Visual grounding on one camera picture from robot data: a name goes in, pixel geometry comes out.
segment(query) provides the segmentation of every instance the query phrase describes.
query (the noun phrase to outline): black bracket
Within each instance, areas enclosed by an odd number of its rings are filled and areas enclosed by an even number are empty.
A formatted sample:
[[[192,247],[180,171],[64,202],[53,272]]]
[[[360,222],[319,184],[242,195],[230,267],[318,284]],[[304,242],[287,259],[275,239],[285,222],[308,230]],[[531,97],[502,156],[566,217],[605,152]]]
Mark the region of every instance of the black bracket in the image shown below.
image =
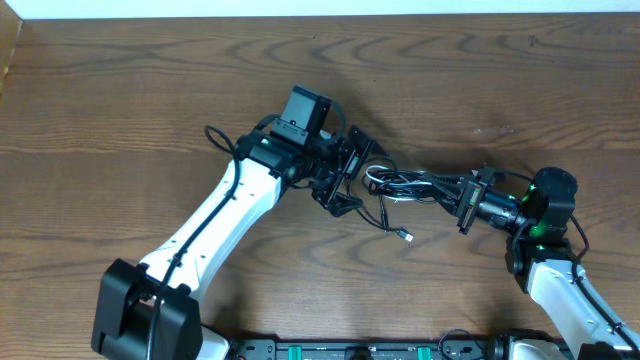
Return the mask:
[[[330,107],[331,99],[296,85],[271,135],[305,146],[322,129]]]
[[[377,141],[355,126],[349,130],[347,139],[338,139],[334,147],[335,156],[321,160],[315,167],[311,196],[331,215],[339,217],[362,206],[362,200],[338,192],[342,181],[357,176],[370,153],[383,156],[387,153]]]
[[[457,226],[460,228],[460,233],[466,235],[469,232],[487,188],[496,183],[495,174],[493,168],[483,166],[474,173],[474,178],[467,181],[460,199],[460,206],[455,214],[459,218]]]
[[[91,348],[107,359],[145,359],[152,308],[141,301],[151,298],[157,283],[144,266],[117,259],[100,283]],[[167,287],[156,328],[154,359],[195,359],[202,346],[198,302],[185,285]]]

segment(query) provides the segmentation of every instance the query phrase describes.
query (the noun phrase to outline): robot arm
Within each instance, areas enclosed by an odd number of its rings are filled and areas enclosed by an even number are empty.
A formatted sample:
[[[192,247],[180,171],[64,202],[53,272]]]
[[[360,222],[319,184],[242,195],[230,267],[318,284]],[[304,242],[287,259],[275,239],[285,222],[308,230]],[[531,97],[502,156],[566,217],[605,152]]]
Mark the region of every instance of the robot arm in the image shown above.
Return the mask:
[[[263,119],[238,139],[220,184],[178,232],[137,266],[118,259],[107,269],[94,351],[111,359],[145,359],[151,353],[154,360],[224,359],[229,343],[201,326],[198,301],[240,238],[302,180],[309,180],[313,199],[334,217],[357,209],[360,199],[338,191],[342,181],[358,173],[369,153],[387,155],[356,127],[344,136],[344,118],[342,133],[322,131],[331,105],[326,97],[294,87],[281,116]],[[152,298],[153,308],[145,303]]]
[[[505,260],[524,293],[549,315],[576,359],[638,356],[640,336],[616,315],[596,292],[564,239],[572,213],[577,182],[559,168],[543,168],[522,200],[493,188],[504,172],[483,167],[449,185],[452,196],[440,204],[459,218],[466,234],[476,217],[507,231]],[[554,359],[562,356],[553,346],[526,336],[505,336],[495,349],[495,359]]]

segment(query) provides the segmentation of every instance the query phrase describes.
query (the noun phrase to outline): black cable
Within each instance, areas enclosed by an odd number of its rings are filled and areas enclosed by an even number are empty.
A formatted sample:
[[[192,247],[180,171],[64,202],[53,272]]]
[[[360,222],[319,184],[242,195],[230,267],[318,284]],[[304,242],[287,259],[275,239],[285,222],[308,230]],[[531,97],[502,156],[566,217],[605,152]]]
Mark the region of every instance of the black cable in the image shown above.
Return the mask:
[[[380,195],[378,200],[380,201],[380,223],[384,227],[389,227],[389,216],[387,215],[387,208],[384,206],[384,197]]]
[[[376,157],[372,157],[367,159],[367,161],[365,161],[363,163],[364,164],[368,164],[368,163],[372,163],[375,161],[386,161],[389,164],[391,164],[391,167],[393,168],[393,174],[397,174],[398,173],[398,164],[396,164],[396,162],[391,158],[391,156],[388,155],[383,155],[383,156],[376,156]]]
[[[256,126],[254,126],[253,128],[256,129],[256,130],[262,130],[265,127],[267,127],[267,125],[271,124],[272,122],[274,122],[276,119],[279,119],[279,118],[280,118],[280,114],[267,115],[267,116],[263,117],[262,120],[258,121]]]
[[[413,200],[422,204],[434,204],[445,196],[442,190],[434,185],[435,182],[440,181],[436,177],[427,176],[424,171],[398,170],[395,163],[392,165],[393,169],[370,167],[363,174],[361,183],[370,195],[386,196],[396,200]]]
[[[440,353],[440,356],[444,359],[447,360],[453,360],[451,359],[451,357],[447,354],[444,353],[444,351],[442,351],[442,345],[444,344],[444,339],[446,339],[449,335],[453,334],[454,332],[461,332],[466,334],[467,336],[469,336],[469,338],[471,338],[471,341],[473,341],[476,346],[478,347],[478,349],[480,349],[480,352],[482,353],[482,356],[477,357],[477,358],[473,358],[471,360],[480,360],[484,358],[484,348],[480,345],[480,343],[476,340],[476,338],[473,337],[473,335],[471,335],[470,332],[468,332],[465,329],[453,329],[453,330],[449,330],[446,334],[444,334],[441,338],[440,341],[438,341],[438,353]]]
[[[511,251],[513,253],[513,258],[514,258],[514,262],[513,262],[514,275],[519,275],[520,272],[522,271],[522,266],[523,266],[523,264],[521,264],[520,261],[518,261],[517,264],[515,261],[516,259],[519,259],[520,255],[522,254],[520,252],[520,249],[518,248],[518,244],[520,243],[520,236],[522,235],[522,232],[524,231],[524,229],[527,228],[527,226],[535,225],[536,223],[537,223],[537,220],[534,218],[529,218],[523,221],[522,224],[518,226],[518,230],[516,231],[515,235],[513,235],[513,237],[511,238]]]
[[[225,194],[224,198],[222,198],[222,201],[220,201],[220,203],[213,209],[211,214],[209,214],[209,216],[207,216],[204,219],[204,221],[196,228],[196,230],[189,236],[187,241],[185,241],[185,243],[182,244],[178,252],[176,252],[173,255],[173,259],[169,264],[169,268],[167,269],[167,272],[164,274],[164,278],[160,283],[160,286],[158,288],[157,295],[156,295],[156,301],[153,309],[153,316],[151,317],[151,324],[149,327],[149,335],[147,339],[148,340],[147,356],[146,356],[147,360],[153,359],[153,346],[155,344],[158,320],[160,318],[160,308],[162,307],[163,292],[169,284],[169,280],[171,279],[171,275],[173,274],[173,271],[178,266],[178,264],[180,264],[180,260],[182,259],[182,256],[187,252],[187,250],[189,249],[189,246],[193,243],[193,241],[195,241],[198,235],[200,235],[200,233],[202,233],[202,231],[207,227],[207,225],[209,225],[211,220],[213,220],[213,218],[216,215],[218,215],[220,210],[222,210],[222,208],[229,202],[229,200],[231,200],[234,197],[234,193],[236,192],[236,189],[238,188],[238,184],[240,183],[240,160],[236,155],[236,152],[233,147],[233,143],[222,130],[219,130],[211,125],[207,125],[205,127],[205,135],[207,136],[207,139],[209,139],[209,141],[211,141],[211,143],[216,147],[222,148],[220,144],[218,144],[215,140],[213,140],[213,138],[211,137],[211,134],[209,133],[210,130],[217,133],[224,140],[224,142],[228,147],[228,149],[224,149],[225,152],[233,156],[233,165],[234,165],[233,183],[231,184],[231,187]]]
[[[354,196],[351,193],[351,180],[347,180],[347,196]],[[384,231],[388,231],[388,232],[397,232],[402,230],[402,228],[392,228],[392,227],[385,227],[383,226],[375,217],[373,217],[373,215],[371,215],[371,213],[369,213],[369,211],[367,210],[367,208],[363,205],[362,207],[360,207],[360,209],[355,209],[356,213],[358,213],[358,215],[360,215],[360,217],[366,221],[369,225],[378,228],[380,230],[384,230]]]
[[[618,335],[620,335],[620,337],[622,338],[622,340],[624,340],[624,342],[626,342],[627,345],[629,345],[629,347],[631,348],[631,351],[633,351],[635,354],[638,354],[639,352],[638,346],[633,342],[633,340],[631,340],[629,335],[627,335],[627,333],[625,333],[622,330],[621,328],[622,324],[616,323],[611,318],[611,316],[609,316],[609,314],[600,306],[600,304],[598,304],[598,302],[593,298],[593,296],[591,296],[589,291],[587,291],[584,284],[582,283],[584,278],[582,276],[578,276],[578,264],[580,264],[580,261],[582,260],[584,255],[587,253],[587,251],[589,251],[589,240],[587,240],[587,235],[584,233],[584,230],[582,230],[582,227],[578,223],[578,220],[576,219],[575,216],[571,215],[571,221],[573,222],[573,225],[575,225],[576,229],[580,233],[580,236],[582,237],[582,241],[584,241],[584,249],[582,249],[582,251],[580,251],[578,256],[576,256],[573,259],[573,263],[571,264],[571,274],[572,274],[571,276],[573,276],[573,279],[576,285],[578,285],[578,288],[580,289],[580,291],[582,292],[582,295],[584,295],[584,297],[587,299],[587,301],[589,301],[591,306],[593,306],[596,309],[596,311],[600,314],[600,316],[602,316],[602,318],[607,322],[607,324],[609,324],[609,326],[611,327],[611,331],[617,332]]]

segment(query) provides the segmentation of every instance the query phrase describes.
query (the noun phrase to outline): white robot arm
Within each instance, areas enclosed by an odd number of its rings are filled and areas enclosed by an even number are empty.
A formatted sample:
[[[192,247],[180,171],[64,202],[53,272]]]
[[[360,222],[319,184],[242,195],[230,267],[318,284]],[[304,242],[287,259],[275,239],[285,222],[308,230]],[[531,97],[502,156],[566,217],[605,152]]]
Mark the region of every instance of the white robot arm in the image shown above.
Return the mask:
[[[538,303],[551,318],[575,359],[580,357],[583,344],[605,343],[615,350],[631,352],[630,345],[621,337],[620,332],[626,334],[636,346],[640,344],[640,336],[609,307],[587,279],[586,271],[578,265],[577,274],[581,277],[582,285],[598,306],[613,319],[619,328],[619,331],[614,331],[578,288],[572,266],[572,262],[566,260],[534,263],[527,281],[527,291],[533,301]],[[541,340],[534,344],[527,339],[512,342],[508,358],[514,360],[564,359],[554,344]]]
[[[321,130],[331,105],[342,119],[334,136]],[[302,180],[334,217],[357,209],[362,200],[340,193],[342,181],[350,181],[370,153],[387,156],[355,126],[345,136],[339,105],[299,86],[282,115],[264,118],[235,148],[226,136],[229,148],[222,147],[208,129],[221,132],[208,127],[207,137],[234,157],[218,187],[137,266],[118,259],[102,278],[91,347],[107,358],[222,360],[229,343],[201,327],[198,301],[240,238]],[[151,299],[153,308],[146,303]]]

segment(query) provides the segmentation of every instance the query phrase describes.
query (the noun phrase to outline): black cable tie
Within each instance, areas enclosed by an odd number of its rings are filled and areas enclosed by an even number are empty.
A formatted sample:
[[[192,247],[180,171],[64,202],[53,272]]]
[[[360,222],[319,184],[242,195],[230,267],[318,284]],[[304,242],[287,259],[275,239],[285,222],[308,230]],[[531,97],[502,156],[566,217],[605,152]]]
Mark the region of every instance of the black cable tie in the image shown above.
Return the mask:
[[[622,326],[624,326],[623,322],[617,322],[615,326],[611,328],[611,333],[620,332],[620,330],[622,330]]]
[[[231,192],[231,190],[227,190],[226,193],[224,193],[224,196],[231,196],[231,200],[238,200],[238,198],[236,198],[235,195],[233,195],[233,193]]]

